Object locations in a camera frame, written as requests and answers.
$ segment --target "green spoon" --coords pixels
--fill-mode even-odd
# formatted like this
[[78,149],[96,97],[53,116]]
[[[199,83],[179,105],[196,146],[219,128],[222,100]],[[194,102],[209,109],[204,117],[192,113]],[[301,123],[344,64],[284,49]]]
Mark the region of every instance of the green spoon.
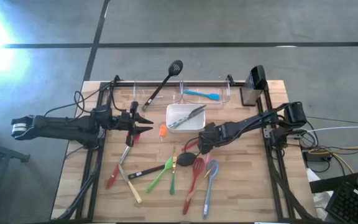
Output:
[[169,159],[165,162],[165,167],[164,170],[161,171],[161,173],[153,180],[153,182],[147,187],[146,192],[149,193],[150,191],[152,191],[154,185],[160,180],[162,174],[169,169],[172,169],[172,165],[173,165],[173,157],[169,157]]

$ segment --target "white cable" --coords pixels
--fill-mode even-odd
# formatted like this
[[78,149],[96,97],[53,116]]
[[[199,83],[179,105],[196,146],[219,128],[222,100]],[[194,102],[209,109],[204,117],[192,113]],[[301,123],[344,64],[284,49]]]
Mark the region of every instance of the white cable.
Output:
[[309,130],[308,133],[310,133],[310,132],[315,132],[315,131],[325,131],[325,130],[332,130],[332,129],[346,129],[346,128],[358,128],[358,126],[320,128],[320,129]]
[[299,128],[299,129],[302,129],[302,130],[306,131],[307,133],[309,133],[311,135],[311,137],[313,137],[314,143],[317,145],[317,138],[313,133],[310,133],[310,130],[307,130],[305,128]]

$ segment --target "keyboard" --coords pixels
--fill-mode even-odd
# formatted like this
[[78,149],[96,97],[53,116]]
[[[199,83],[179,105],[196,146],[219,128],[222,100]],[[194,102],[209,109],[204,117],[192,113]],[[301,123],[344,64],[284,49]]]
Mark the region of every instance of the keyboard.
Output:
[[343,183],[334,192],[326,211],[341,223],[358,224],[358,190]]

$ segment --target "black slotted spoon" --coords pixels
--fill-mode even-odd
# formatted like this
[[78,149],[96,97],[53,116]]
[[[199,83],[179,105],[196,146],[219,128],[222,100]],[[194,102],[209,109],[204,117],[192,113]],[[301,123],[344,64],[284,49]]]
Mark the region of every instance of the black slotted spoon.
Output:
[[171,65],[168,68],[168,76],[162,81],[162,83],[158,86],[158,88],[154,91],[154,93],[150,96],[150,98],[146,101],[144,106],[142,107],[142,110],[145,111],[147,107],[153,102],[155,96],[159,93],[159,91],[162,89],[162,87],[167,83],[169,78],[179,75],[181,70],[183,69],[183,62],[181,60],[175,60],[171,63]]

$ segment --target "black handle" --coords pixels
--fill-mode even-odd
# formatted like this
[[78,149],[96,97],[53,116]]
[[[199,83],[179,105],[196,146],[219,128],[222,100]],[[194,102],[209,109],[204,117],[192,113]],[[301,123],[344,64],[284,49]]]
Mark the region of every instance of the black handle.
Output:
[[147,106],[150,105],[155,96],[157,96],[157,94],[159,93],[159,91],[162,89],[162,87],[166,84],[166,82],[168,81],[168,79],[171,77],[171,75],[168,75],[164,81],[162,81],[162,83],[158,86],[158,88],[154,91],[154,93],[150,96],[150,98],[146,101],[146,103],[144,104],[144,106],[142,107],[142,110],[145,111]]
[[151,169],[147,169],[147,170],[143,170],[143,171],[140,171],[140,172],[136,172],[136,173],[133,173],[133,174],[129,174],[128,175],[128,179],[129,180],[132,180],[132,179],[135,179],[137,177],[142,177],[143,175],[147,175],[147,174],[151,174],[152,172],[155,172],[155,171],[158,171],[158,170],[162,170],[165,168],[165,164],[164,165],[160,165],[158,167],[153,167]]

